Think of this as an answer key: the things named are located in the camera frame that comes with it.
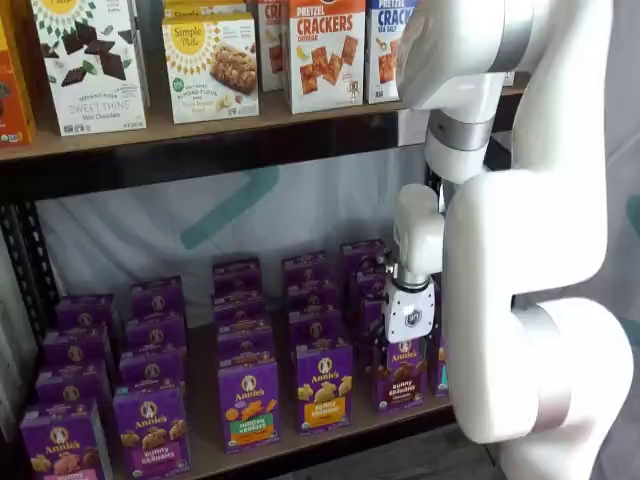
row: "purple box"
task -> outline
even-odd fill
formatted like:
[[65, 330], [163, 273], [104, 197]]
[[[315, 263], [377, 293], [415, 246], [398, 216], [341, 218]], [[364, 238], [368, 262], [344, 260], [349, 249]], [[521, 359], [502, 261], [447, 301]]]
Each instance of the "purple box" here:
[[174, 312], [184, 317], [184, 295], [180, 276], [131, 285], [131, 314], [144, 318], [154, 313]]
[[329, 277], [329, 260], [324, 250], [306, 255], [285, 258], [282, 261], [282, 273], [285, 285], [324, 280]]
[[264, 314], [264, 297], [258, 290], [240, 290], [224, 297], [212, 297], [213, 320], [216, 325], [234, 323]]
[[173, 345], [150, 344], [128, 350], [120, 357], [120, 378], [135, 383], [157, 378], [170, 378], [184, 384], [184, 358]]
[[344, 336], [297, 343], [297, 425], [301, 435], [351, 423], [353, 350]]
[[33, 478], [113, 478], [95, 401], [29, 407], [20, 431], [31, 459]]
[[191, 470], [179, 384], [162, 378], [118, 387], [113, 409], [131, 478], [165, 478]]
[[113, 353], [104, 325], [50, 330], [42, 342], [42, 348], [49, 365], [103, 360], [111, 378], [116, 378]]
[[148, 344], [172, 345], [187, 351], [187, 332], [184, 317], [177, 313], [148, 315], [143, 319], [131, 319], [125, 328], [129, 348], [136, 349]]
[[287, 308], [289, 310], [302, 310], [310, 305], [323, 304], [338, 304], [338, 291], [333, 282], [327, 278], [292, 283], [287, 287]]
[[224, 297], [237, 290], [262, 290], [260, 261], [257, 258], [213, 266], [213, 294]]
[[260, 336], [250, 343], [249, 348], [234, 342], [219, 344], [218, 390], [227, 453], [280, 439], [278, 365], [273, 341]]
[[100, 407], [111, 405], [111, 387], [102, 360], [41, 368], [36, 391], [41, 403], [94, 398]]

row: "almond flour cookies box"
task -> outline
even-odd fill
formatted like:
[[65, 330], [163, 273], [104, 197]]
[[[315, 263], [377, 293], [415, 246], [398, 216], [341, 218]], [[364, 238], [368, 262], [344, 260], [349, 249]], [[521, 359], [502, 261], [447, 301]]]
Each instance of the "almond flour cookies box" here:
[[289, 0], [283, 13], [292, 113], [362, 104], [365, 0]]
[[249, 13], [162, 22], [175, 123], [258, 115], [258, 65]]
[[217, 359], [225, 451], [279, 441], [278, 366], [271, 336], [222, 341]]
[[296, 423], [301, 435], [351, 423], [353, 350], [346, 337], [297, 342], [295, 370]]
[[111, 480], [95, 401], [28, 407], [20, 432], [37, 480]]
[[179, 385], [157, 379], [119, 387], [113, 409], [128, 478], [164, 478], [191, 470]]
[[398, 100], [396, 56], [404, 27], [418, 0], [368, 0], [366, 99]]
[[31, 0], [60, 133], [146, 127], [129, 0]]

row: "crackers box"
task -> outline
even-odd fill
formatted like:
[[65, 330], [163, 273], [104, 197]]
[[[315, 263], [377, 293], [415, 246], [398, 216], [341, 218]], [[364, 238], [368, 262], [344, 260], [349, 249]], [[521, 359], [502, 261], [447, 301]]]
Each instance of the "crackers box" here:
[[146, 127], [130, 0], [32, 0], [60, 133]]
[[223, 297], [238, 290], [262, 290], [262, 273], [257, 258], [214, 265], [213, 293]]
[[176, 384], [183, 384], [185, 379], [182, 352], [171, 344], [150, 344], [127, 350], [120, 357], [119, 368], [124, 383], [170, 378]]
[[160, 312], [184, 316], [184, 294], [179, 275], [131, 285], [132, 316], [144, 318]]
[[27, 408], [20, 425], [33, 478], [113, 478], [95, 401]]
[[418, 0], [368, 0], [366, 99], [398, 100], [396, 57], [402, 32]]
[[29, 145], [35, 133], [31, 101], [22, 69], [11, 3], [0, 5], [0, 147]]
[[362, 104], [365, 0], [289, 0], [285, 93], [293, 113]]
[[113, 409], [130, 478], [164, 478], [191, 470], [178, 384], [156, 379], [119, 387]]
[[111, 405], [111, 387], [101, 360], [40, 369], [36, 379], [42, 403], [74, 402], [94, 398], [100, 407]]
[[353, 350], [346, 337], [323, 337], [295, 347], [296, 423], [299, 433], [351, 423]]
[[174, 123], [258, 115], [251, 14], [165, 18], [162, 32]]
[[280, 439], [278, 366], [270, 337], [254, 337], [249, 348], [219, 344], [218, 391], [227, 453]]

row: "annie's bunny crackers box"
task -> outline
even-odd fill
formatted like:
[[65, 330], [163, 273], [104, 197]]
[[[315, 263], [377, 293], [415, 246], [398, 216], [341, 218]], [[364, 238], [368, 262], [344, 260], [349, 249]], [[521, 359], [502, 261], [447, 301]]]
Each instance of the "annie's bunny crackers box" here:
[[282, 12], [292, 113], [362, 104], [365, 0], [289, 0]]
[[20, 425], [37, 480], [113, 478], [95, 401], [39, 404]]
[[187, 420], [170, 379], [119, 387], [113, 400], [129, 478], [163, 478], [191, 470]]

